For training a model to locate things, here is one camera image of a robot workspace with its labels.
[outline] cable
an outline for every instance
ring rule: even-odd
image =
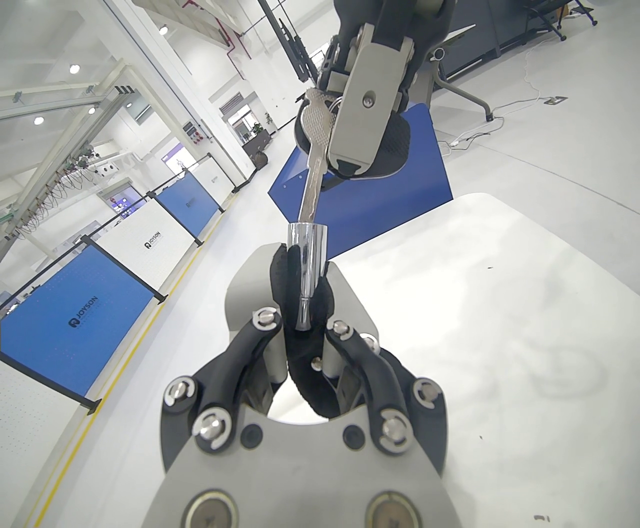
[[[539,88],[536,88],[533,83],[529,80],[529,56],[531,55],[531,53],[533,53],[533,50],[535,50],[535,48],[537,48],[538,46],[544,44],[545,42],[555,42],[556,38],[552,37],[552,38],[548,38],[546,40],[543,40],[541,42],[538,42],[533,48],[531,48],[529,51],[527,51],[527,54],[524,56],[524,82],[527,83],[532,90],[535,90],[536,92],[538,92],[538,96],[532,100],[532,102],[526,106],[522,106],[520,108],[516,108],[515,110],[510,110],[508,111],[506,114],[503,114],[502,117],[509,115],[509,114],[513,114],[515,112],[519,112],[520,110],[524,110],[525,108],[529,108],[530,106],[534,106],[540,99],[553,99],[553,97],[542,97],[542,91]],[[512,104],[515,104],[516,102],[528,102],[526,100],[523,101],[514,101],[513,103],[509,103],[509,104],[505,104],[502,105],[499,108],[505,108],[507,106],[511,106]]]
[[[482,132],[480,134],[476,134],[472,138],[465,139],[465,141],[469,142],[469,144],[465,148],[452,148],[451,150],[469,150],[469,148],[471,147],[471,143],[473,143],[476,139],[480,138],[481,136],[490,136],[490,135],[491,135],[491,132]]]
[[[447,156],[451,156],[451,145],[449,144],[448,141],[445,140],[438,140],[438,143],[444,143],[445,145],[447,145],[447,148],[449,149],[449,151],[446,154],[442,154],[442,157],[447,157]]]
[[[491,134],[493,132],[497,132],[498,130],[500,130],[500,129],[502,129],[504,127],[504,116],[496,116],[495,119],[493,121],[491,121],[490,123],[485,123],[485,124],[483,124],[483,125],[481,125],[479,127],[476,127],[476,128],[474,128],[472,130],[467,130],[466,132],[463,132],[455,140],[453,140],[449,146],[451,148],[457,147],[460,144],[460,141],[467,141],[468,140],[468,138],[461,139],[462,136],[464,136],[466,134],[469,134],[470,132],[477,132],[478,130],[481,130],[484,127],[486,127],[487,125],[489,125],[491,123],[494,123],[498,119],[500,120],[500,126],[498,128],[496,128],[496,129],[489,130],[488,134]]]
[[[529,80],[529,56],[531,55],[533,50],[535,50],[535,48],[537,48],[538,46],[544,44],[545,42],[555,42],[555,38],[548,38],[546,40],[538,42],[534,47],[532,47],[531,49],[529,49],[527,51],[527,54],[525,55],[525,59],[524,59],[524,82],[527,83],[533,90],[536,90],[536,92],[538,92],[538,96],[534,97],[534,98],[531,98],[531,99],[520,99],[520,100],[512,101],[512,102],[509,102],[507,104],[503,104],[503,105],[495,107],[493,109],[494,111],[498,110],[500,108],[506,108],[508,106],[512,106],[514,104],[518,104],[518,103],[521,103],[521,102],[529,102],[530,103],[530,104],[522,106],[520,108],[516,108],[515,110],[508,111],[507,113],[505,113],[505,114],[503,114],[501,116],[496,116],[495,119],[502,119],[502,125],[499,128],[497,128],[496,130],[491,131],[491,132],[497,132],[498,130],[500,130],[504,126],[504,117],[505,116],[508,116],[509,114],[513,114],[515,112],[519,112],[520,110],[524,110],[525,108],[529,108],[530,106],[535,105],[540,99],[553,99],[552,97],[543,97],[541,90],[537,89],[533,85],[533,83]],[[460,134],[455,140],[453,140],[451,142],[450,147],[453,148],[453,147],[458,146],[460,144],[461,139],[464,136],[466,136],[467,134],[471,134],[472,132],[477,132],[479,130],[482,130],[483,128],[489,126],[489,124],[490,123],[483,123],[482,125],[477,126],[476,128],[473,128],[471,130],[467,130],[465,132],[462,132],[462,134]]]

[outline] metal bolt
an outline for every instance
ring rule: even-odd
[[[435,401],[442,394],[442,389],[435,381],[427,378],[419,378],[413,384],[413,396],[423,407],[433,410],[436,408]]]
[[[376,339],[376,336],[370,333],[361,333],[360,337],[376,356],[380,355],[380,343]]]
[[[313,358],[311,361],[311,368],[316,372],[320,372],[322,370],[322,359],[321,358]]]
[[[181,381],[180,383],[172,385],[169,389],[169,394],[174,400],[182,399],[182,397],[187,394],[187,384]]]
[[[180,376],[167,385],[164,403],[167,407],[173,407],[179,401],[192,397],[195,392],[195,382],[189,376]]]
[[[344,321],[335,321],[333,323],[333,331],[338,335],[345,335],[349,331],[349,325]]]
[[[382,424],[382,434],[394,444],[399,444],[406,440],[406,426],[400,418],[391,418]]]
[[[225,424],[220,421],[220,419],[212,414],[207,416],[202,421],[202,426],[200,427],[200,436],[205,440],[215,440],[219,438],[222,433],[225,432]]]
[[[254,327],[261,332],[269,332],[276,327],[276,309],[264,307],[253,313],[252,321]]]
[[[200,413],[193,423],[191,434],[206,440],[206,446],[199,444],[205,452],[217,451],[229,439],[232,429],[232,419],[226,409],[222,407],[209,408]]]
[[[270,312],[268,310],[263,310],[258,314],[258,323],[260,323],[262,326],[271,324],[274,319],[275,315],[273,314],[273,312]]]

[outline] yellow floor line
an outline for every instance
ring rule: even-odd
[[[229,204],[227,205],[227,211],[229,210],[229,207],[231,207],[231,205],[235,202],[237,198],[237,195],[235,195],[231,201],[229,202]],[[213,235],[214,231],[216,230],[216,228],[218,227],[218,225],[220,224],[220,221],[222,220],[222,216],[220,216],[220,219],[216,222],[216,224],[213,226],[213,228],[211,229],[211,232],[209,233],[209,235],[207,235],[207,237],[204,239],[204,242],[206,242],[207,240],[209,240],[209,238],[211,238],[211,236]],[[173,292],[176,290],[176,288],[178,288],[178,286],[180,285],[180,283],[182,282],[182,279],[185,277],[185,275],[187,274],[187,272],[189,271],[189,268],[191,267],[191,265],[195,262],[196,257],[198,256],[198,254],[200,253],[200,250],[202,249],[203,246],[199,247],[198,250],[193,254],[192,259],[190,260],[189,264],[187,265],[187,267],[184,269],[184,271],[182,272],[180,278],[176,281],[175,285],[173,286],[173,288],[171,289],[171,291],[169,292],[169,297],[173,294]],[[105,402],[107,401],[109,395],[111,394],[111,391],[114,389],[116,383],[118,383],[118,380],[120,379],[122,373],[125,371],[125,369],[127,368],[127,366],[129,365],[129,362],[131,361],[131,359],[133,358],[134,354],[136,353],[136,351],[138,350],[138,347],[140,346],[140,344],[142,343],[142,341],[144,340],[144,338],[147,336],[147,332],[151,329],[151,327],[153,326],[153,324],[155,323],[158,315],[162,312],[163,308],[164,308],[164,304],[160,305],[160,307],[158,308],[158,311],[153,315],[151,322],[148,324],[148,326],[145,328],[144,332],[142,333],[142,335],[140,336],[140,338],[138,339],[136,345],[133,347],[133,349],[131,350],[131,353],[129,354],[129,356],[127,357],[127,359],[125,360],[125,362],[122,364],[120,371],[118,372],[118,374],[116,375],[115,379],[113,380],[113,382],[111,383],[111,385],[109,386],[109,388],[107,389],[107,391],[104,393],[104,396],[102,396],[102,402],[100,402],[100,405],[98,406],[97,410],[95,413],[92,414],[91,418],[89,419],[89,423],[87,423],[86,428],[84,429],[82,435],[80,436],[80,438],[77,441],[77,444],[75,445],[75,447],[73,448],[73,451],[70,453],[67,461],[65,462],[65,465],[63,466],[62,470],[60,471],[60,475],[58,476],[55,484],[53,485],[53,487],[51,488],[51,492],[49,494],[49,496],[47,497],[47,500],[45,501],[44,505],[42,506],[42,510],[40,512],[40,514],[38,515],[38,518],[36,519],[36,522],[34,524],[34,527],[37,528],[40,526],[40,523],[42,522],[42,520],[44,519],[44,516],[47,513],[47,510],[49,509],[49,506],[51,505],[51,502],[53,501],[54,496],[56,495],[56,492],[58,491],[58,488],[60,487],[60,484],[62,483],[62,480],[65,477],[65,474],[67,473],[69,467],[71,466],[71,463],[73,462],[74,458],[76,457],[76,454],[78,452],[78,450],[80,449],[80,446],[82,445],[82,443],[84,442],[84,439],[87,436],[87,433],[89,432],[89,429],[91,429],[91,426],[93,425],[93,422],[95,421],[96,417],[98,416],[98,414],[100,413],[100,409],[102,409],[102,407],[104,406]],[[40,492],[40,495],[38,496],[38,499],[36,500],[33,508],[31,509],[31,512],[29,513],[29,516],[27,517],[26,523],[24,524],[24,527],[26,528],[29,524],[29,520],[31,519],[31,517],[33,516],[33,513],[35,511],[35,509],[38,506],[38,503],[40,502],[40,499],[42,498],[42,495],[45,493],[47,486],[49,485],[49,481],[51,480],[51,477],[55,474],[56,469],[58,468],[58,465],[60,464],[60,461],[64,458],[64,454],[67,452],[67,449],[69,447],[69,445],[71,444],[71,442],[73,441],[73,439],[76,436],[76,433],[78,432],[78,429],[82,426],[82,423],[80,423],[80,425],[78,425],[78,427],[76,428],[76,430],[74,431],[73,436],[71,437],[71,440],[69,440],[67,446],[65,447],[65,450],[63,451],[62,456],[60,457],[60,459],[58,460],[58,462],[56,462],[56,465],[54,466],[53,471],[51,472],[51,475],[49,476],[49,478],[47,479],[47,482],[44,486],[44,489]]]

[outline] key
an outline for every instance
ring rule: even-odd
[[[331,132],[335,125],[335,114],[329,111],[327,103],[329,105],[334,103],[335,97],[316,88],[307,90],[305,97],[309,101],[309,105],[302,111],[300,124],[311,143],[311,149],[307,162],[309,174],[302,196],[298,221],[313,223],[320,198],[322,179],[328,170],[326,155]]]

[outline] blue panel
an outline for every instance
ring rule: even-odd
[[[87,247],[2,320],[2,352],[85,395],[152,297]]]
[[[453,199],[429,109],[417,104],[404,117],[411,125],[411,146],[400,172],[381,180],[346,181],[320,195],[316,222],[329,226],[329,258]],[[269,190],[290,222],[298,218],[306,162],[296,149]],[[325,175],[325,181],[332,178]]]
[[[189,171],[184,178],[162,191],[157,200],[194,236],[201,233],[218,210],[216,201]]]

